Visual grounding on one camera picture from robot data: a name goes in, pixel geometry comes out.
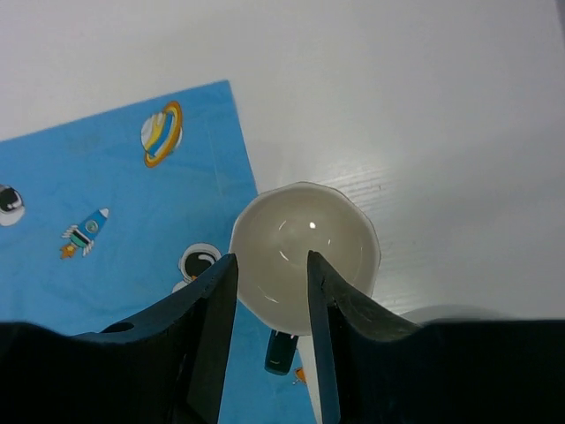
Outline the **blue space-print cloth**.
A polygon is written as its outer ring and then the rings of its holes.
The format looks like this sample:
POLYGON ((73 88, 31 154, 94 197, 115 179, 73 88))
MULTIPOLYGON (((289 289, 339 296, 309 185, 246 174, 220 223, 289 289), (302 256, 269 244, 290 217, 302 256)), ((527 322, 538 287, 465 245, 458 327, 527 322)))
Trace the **blue space-print cloth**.
MULTIPOLYGON (((3 142, 1 326, 99 333, 152 306, 229 254, 256 194, 226 81, 3 142)), ((216 423, 313 422, 267 340, 237 301, 216 423)))

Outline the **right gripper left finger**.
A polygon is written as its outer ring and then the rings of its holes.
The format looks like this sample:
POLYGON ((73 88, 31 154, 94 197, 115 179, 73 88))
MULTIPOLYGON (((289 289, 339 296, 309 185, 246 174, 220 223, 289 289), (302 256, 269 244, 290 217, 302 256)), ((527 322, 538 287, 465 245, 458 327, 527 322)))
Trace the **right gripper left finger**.
POLYGON ((237 259, 99 333, 1 326, 4 423, 216 423, 237 306, 237 259))

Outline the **teal cup cream inside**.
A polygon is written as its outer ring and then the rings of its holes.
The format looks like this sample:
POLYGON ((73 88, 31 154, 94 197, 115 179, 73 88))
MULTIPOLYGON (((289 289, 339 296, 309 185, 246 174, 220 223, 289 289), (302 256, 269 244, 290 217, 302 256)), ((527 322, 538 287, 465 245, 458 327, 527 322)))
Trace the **teal cup cream inside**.
POLYGON ((350 284, 373 293, 381 252, 372 222, 340 191, 297 182, 255 198, 233 225, 238 300, 270 329, 264 368, 289 373, 311 333, 307 260, 320 253, 350 284))

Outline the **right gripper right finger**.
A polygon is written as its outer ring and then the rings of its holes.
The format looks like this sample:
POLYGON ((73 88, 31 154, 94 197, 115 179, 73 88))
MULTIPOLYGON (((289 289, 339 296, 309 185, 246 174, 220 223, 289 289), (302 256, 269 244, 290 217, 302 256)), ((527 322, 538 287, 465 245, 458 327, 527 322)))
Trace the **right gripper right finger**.
POLYGON ((563 422, 563 321, 417 325, 314 251, 307 280, 324 422, 563 422))

